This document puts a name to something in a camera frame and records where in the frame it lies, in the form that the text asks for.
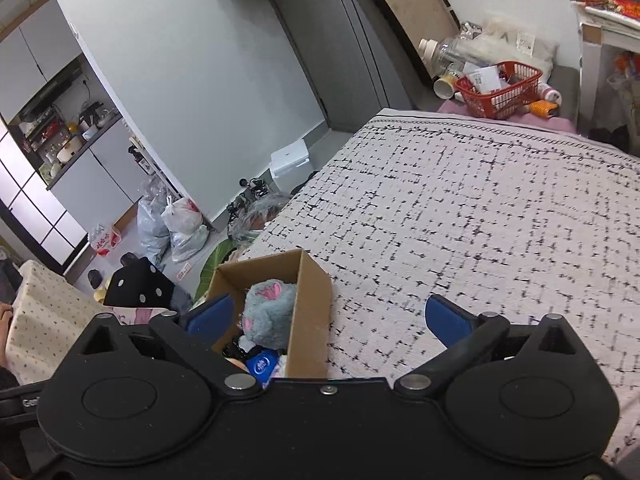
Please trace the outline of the white box on floor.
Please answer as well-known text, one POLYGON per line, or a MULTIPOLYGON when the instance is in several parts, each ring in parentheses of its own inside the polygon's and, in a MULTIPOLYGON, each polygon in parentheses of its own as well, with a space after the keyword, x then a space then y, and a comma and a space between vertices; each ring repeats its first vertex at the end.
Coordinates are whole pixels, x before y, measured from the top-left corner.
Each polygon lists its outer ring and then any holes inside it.
POLYGON ((281 193, 290 194, 314 172, 304 139, 288 144, 271 154, 269 171, 281 193))

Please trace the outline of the clear plastic bottle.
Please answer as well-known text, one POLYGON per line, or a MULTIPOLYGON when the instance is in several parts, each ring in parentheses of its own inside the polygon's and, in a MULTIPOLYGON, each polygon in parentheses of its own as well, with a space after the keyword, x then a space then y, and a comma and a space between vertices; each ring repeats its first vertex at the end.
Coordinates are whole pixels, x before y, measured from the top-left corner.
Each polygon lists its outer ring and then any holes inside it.
POLYGON ((428 73, 435 77, 444 72, 450 64, 477 64, 471 53, 465 49, 465 41, 459 37, 443 40, 421 39, 418 53, 428 73))

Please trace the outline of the grey plush mouse toy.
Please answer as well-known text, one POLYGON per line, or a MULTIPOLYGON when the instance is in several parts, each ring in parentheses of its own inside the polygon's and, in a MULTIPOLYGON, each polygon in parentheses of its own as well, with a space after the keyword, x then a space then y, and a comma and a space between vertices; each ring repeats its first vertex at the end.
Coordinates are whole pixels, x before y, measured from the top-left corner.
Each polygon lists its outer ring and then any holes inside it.
POLYGON ((243 334, 253 344, 286 350, 293 321, 297 286, 272 278, 253 285, 245 295, 243 334))

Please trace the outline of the white plastic bag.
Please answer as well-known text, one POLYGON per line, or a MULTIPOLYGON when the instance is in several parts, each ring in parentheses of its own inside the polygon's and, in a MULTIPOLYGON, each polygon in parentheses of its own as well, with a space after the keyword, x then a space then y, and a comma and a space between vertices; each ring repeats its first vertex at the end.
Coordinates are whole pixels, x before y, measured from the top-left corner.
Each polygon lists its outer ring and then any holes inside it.
POLYGON ((166 228, 171 233, 191 235, 203 224, 203 216, 198 207, 190 200, 183 197, 178 200, 167 199, 167 205, 160 215, 166 228))

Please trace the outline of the grey plastic bag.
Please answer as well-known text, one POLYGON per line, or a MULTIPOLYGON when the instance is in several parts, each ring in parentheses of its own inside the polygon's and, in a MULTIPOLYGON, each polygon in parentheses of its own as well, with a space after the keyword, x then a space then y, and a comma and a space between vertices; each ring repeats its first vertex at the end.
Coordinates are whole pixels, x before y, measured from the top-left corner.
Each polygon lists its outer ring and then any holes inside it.
POLYGON ((170 245, 170 232, 162 218, 165 207, 163 196, 144 194, 138 201, 138 237, 143 255, 153 264, 160 264, 170 245))

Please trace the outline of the dotted cream cloth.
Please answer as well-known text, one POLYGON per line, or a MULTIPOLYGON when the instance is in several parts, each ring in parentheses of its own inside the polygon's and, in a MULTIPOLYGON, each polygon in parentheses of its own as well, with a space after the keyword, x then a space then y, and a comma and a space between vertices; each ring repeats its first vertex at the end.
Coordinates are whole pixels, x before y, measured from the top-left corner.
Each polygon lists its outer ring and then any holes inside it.
POLYGON ((82 331, 106 307, 35 260, 26 261, 20 274, 6 359, 24 386, 49 379, 82 331))

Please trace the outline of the cardboard box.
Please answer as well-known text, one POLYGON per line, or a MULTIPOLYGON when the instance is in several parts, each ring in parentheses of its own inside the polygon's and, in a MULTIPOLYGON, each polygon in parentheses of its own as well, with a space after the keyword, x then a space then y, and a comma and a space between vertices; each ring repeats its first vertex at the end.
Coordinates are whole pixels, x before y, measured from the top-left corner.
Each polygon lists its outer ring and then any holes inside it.
POLYGON ((326 378, 332 281, 322 267, 299 248, 218 266, 210 282, 207 298, 212 300, 229 296, 233 311, 227 330, 212 344, 212 349, 220 353, 224 345, 240 332, 246 293, 250 286, 270 278, 297 286, 284 376, 297 379, 326 378))

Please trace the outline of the blue tissue packet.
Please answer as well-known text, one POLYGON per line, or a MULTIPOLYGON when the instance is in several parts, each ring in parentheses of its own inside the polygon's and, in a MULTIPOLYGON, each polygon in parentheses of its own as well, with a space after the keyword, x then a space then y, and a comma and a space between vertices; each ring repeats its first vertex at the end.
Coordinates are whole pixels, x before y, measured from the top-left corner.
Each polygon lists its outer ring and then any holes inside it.
POLYGON ((264 349, 249 358, 245 365, 248 372, 263 386, 269 384, 273 372, 278 367, 280 356, 277 351, 264 349))

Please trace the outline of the red plastic basket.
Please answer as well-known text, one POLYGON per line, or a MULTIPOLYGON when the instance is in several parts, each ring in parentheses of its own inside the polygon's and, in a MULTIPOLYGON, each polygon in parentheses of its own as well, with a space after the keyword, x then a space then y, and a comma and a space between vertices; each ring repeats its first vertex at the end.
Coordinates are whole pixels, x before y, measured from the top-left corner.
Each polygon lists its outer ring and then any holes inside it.
POLYGON ((541 76, 538 68, 506 61, 463 75, 454 88, 473 117, 506 119, 538 100, 541 76))

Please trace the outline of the patterned white bed cover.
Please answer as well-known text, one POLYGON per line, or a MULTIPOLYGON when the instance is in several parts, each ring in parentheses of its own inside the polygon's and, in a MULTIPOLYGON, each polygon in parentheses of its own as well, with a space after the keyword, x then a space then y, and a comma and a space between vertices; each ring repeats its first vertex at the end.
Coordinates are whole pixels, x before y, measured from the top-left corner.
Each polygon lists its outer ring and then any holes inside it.
POLYGON ((439 294, 521 324, 563 315, 620 400, 605 456, 639 448, 639 162, 541 128, 381 110, 247 248, 332 278, 333 378, 395 379, 442 351, 439 294))

